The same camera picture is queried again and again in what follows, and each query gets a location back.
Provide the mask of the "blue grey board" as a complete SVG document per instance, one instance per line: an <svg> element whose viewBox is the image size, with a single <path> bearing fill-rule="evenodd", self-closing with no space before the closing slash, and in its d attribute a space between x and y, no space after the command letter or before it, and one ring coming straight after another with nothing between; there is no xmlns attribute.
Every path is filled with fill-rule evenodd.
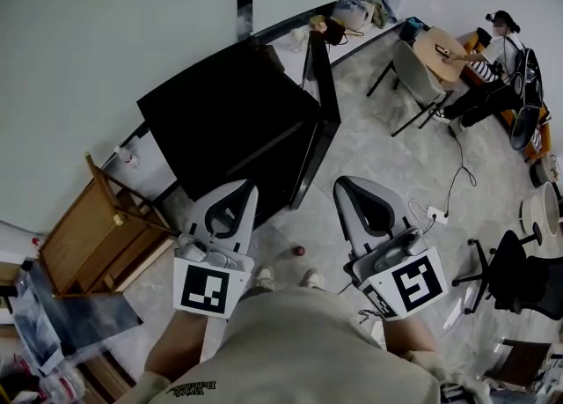
<svg viewBox="0 0 563 404"><path fill-rule="evenodd" d="M30 363L47 376L67 361L79 364L106 341L143 323L122 295L58 298L38 261L25 261L10 299L15 327Z"/></svg>

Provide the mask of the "person's right forearm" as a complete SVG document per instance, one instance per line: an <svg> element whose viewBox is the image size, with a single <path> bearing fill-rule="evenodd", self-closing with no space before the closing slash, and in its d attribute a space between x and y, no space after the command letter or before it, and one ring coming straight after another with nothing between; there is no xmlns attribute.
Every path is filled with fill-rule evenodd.
<svg viewBox="0 0 563 404"><path fill-rule="evenodd" d="M383 330L386 349L397 356L409 351L437 351L435 337L419 314L402 320L384 320Z"/></svg>

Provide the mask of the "person's left shoe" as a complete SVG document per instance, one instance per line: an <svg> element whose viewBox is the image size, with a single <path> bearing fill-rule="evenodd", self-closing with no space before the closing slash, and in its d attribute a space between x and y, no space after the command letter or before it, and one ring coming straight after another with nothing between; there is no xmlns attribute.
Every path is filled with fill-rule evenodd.
<svg viewBox="0 0 563 404"><path fill-rule="evenodd" d="M254 274L254 286L266 290L275 290L274 270L268 265L259 266Z"/></svg>

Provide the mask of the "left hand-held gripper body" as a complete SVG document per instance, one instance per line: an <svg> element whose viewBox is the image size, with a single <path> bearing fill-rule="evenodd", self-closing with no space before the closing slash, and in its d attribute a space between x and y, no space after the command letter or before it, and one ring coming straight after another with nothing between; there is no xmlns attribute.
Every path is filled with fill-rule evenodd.
<svg viewBox="0 0 563 404"><path fill-rule="evenodd" d="M228 319L249 283L252 258L189 235L174 251L173 307Z"/></svg>

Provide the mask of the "person's left forearm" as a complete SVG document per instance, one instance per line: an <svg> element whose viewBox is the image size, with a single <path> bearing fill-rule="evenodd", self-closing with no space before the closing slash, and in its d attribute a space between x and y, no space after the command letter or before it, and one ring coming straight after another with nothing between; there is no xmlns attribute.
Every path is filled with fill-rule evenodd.
<svg viewBox="0 0 563 404"><path fill-rule="evenodd" d="M176 311L151 349L144 370L176 381L201 360L208 318Z"/></svg>

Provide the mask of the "round wooden table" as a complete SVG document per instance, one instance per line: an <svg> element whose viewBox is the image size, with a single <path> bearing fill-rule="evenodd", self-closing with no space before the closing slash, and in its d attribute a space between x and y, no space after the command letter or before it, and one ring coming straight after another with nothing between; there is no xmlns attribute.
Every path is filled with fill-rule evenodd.
<svg viewBox="0 0 563 404"><path fill-rule="evenodd" d="M435 50L436 44L457 55L465 55L466 51L457 39L436 26L420 32L413 44L414 53L440 82L455 83L461 76L464 63L444 62L443 56Z"/></svg>

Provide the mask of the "white bag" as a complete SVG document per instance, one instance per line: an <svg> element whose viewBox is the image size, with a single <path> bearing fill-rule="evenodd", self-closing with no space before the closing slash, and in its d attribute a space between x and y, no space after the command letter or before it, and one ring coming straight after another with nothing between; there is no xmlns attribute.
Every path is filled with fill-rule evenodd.
<svg viewBox="0 0 563 404"><path fill-rule="evenodd" d="M333 7L332 18L344 27L361 31L372 21L375 5L363 0L339 0Z"/></svg>

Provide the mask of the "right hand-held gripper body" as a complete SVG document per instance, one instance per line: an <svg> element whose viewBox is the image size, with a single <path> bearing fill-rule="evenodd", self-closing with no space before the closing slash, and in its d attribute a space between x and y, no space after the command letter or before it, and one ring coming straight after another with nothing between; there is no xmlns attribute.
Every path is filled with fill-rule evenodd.
<svg viewBox="0 0 563 404"><path fill-rule="evenodd" d="M448 293L441 256L411 227L345 265L352 284L387 321L403 320Z"/></svg>

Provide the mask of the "wooden rack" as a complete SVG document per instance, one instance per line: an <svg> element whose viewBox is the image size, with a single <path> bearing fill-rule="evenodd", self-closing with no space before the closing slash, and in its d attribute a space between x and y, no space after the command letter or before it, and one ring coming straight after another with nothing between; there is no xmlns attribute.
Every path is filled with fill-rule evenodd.
<svg viewBox="0 0 563 404"><path fill-rule="evenodd" d="M40 248L58 298L123 293L179 236L151 200L85 160L92 180Z"/></svg>

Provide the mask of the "orange sofa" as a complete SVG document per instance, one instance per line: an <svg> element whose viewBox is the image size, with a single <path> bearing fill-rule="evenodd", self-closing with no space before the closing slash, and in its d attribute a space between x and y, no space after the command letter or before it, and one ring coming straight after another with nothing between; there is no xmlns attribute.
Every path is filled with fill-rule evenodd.
<svg viewBox="0 0 563 404"><path fill-rule="evenodd" d="M490 42L491 35L485 31L483 28L478 27L476 31L467 33L465 35L463 45L467 53L481 52ZM492 68L486 64L481 64L480 66L473 66L471 63L467 63L461 73L461 78L463 81L469 85L469 87L475 88L484 83L489 83L494 78ZM495 115L498 122L509 134L511 130L512 123L516 118L516 112L513 110L507 110ZM551 135L549 128L549 120L551 119L551 113L546 105L542 105L539 111L538 122L533 126L534 132L532 133L531 139L528 144L523 148L525 162L540 159L545 156L551 149Z"/></svg>

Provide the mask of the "black office chair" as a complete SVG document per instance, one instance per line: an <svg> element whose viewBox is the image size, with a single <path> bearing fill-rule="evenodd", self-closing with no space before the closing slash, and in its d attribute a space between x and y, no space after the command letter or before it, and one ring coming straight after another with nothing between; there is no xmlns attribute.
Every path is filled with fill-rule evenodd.
<svg viewBox="0 0 563 404"><path fill-rule="evenodd" d="M563 320L563 257L527 255L523 246L534 241L543 243L538 224L533 224L531 235L522 239L513 231L506 231L500 244L490 250L492 259L488 260L479 240L468 240L477 249L481 272L451 282L453 287L480 282L473 307L464 309L464 314L474 314L482 299L493 298L498 310L519 314L527 309L551 320Z"/></svg>

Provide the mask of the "grey shell chair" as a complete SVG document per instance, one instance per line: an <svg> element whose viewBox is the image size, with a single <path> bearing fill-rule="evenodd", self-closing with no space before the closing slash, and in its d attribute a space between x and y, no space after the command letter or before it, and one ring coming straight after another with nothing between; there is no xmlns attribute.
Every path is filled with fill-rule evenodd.
<svg viewBox="0 0 563 404"><path fill-rule="evenodd" d="M391 61L371 86L367 97L373 94L390 70L393 70L398 82L406 88L420 107L420 111L403 126L395 130L391 136L395 137L400 134L423 114L427 114L427 118L419 126L419 129L423 129L436 113L445 106L453 91L445 91L435 75L415 54L413 48L405 41L399 40L392 50Z"/></svg>

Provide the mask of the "dark wooden stool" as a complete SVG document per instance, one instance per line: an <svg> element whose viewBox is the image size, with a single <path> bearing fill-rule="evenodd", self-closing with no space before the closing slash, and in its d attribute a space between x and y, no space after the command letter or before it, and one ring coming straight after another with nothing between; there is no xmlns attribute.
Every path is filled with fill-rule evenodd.
<svg viewBox="0 0 563 404"><path fill-rule="evenodd" d="M529 392L550 353L551 343L503 339L501 346L510 348L508 356L499 367L486 371L484 376L502 386Z"/></svg>

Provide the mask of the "small white bottle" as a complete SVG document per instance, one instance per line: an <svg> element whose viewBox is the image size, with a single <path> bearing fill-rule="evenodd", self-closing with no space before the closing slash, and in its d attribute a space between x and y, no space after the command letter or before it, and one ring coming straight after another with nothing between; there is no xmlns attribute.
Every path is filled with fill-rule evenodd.
<svg viewBox="0 0 563 404"><path fill-rule="evenodd" d="M123 164L134 169L139 166L139 158L129 148L116 146L114 153Z"/></svg>

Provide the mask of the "person's beige shirt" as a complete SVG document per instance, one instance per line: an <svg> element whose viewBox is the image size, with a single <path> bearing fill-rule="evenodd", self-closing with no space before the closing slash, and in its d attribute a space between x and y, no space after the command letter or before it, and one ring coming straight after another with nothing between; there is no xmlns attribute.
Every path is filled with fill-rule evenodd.
<svg viewBox="0 0 563 404"><path fill-rule="evenodd" d="M116 404L493 404L437 352L397 356L330 292L295 287L235 308L217 352L174 382L144 371Z"/></svg>

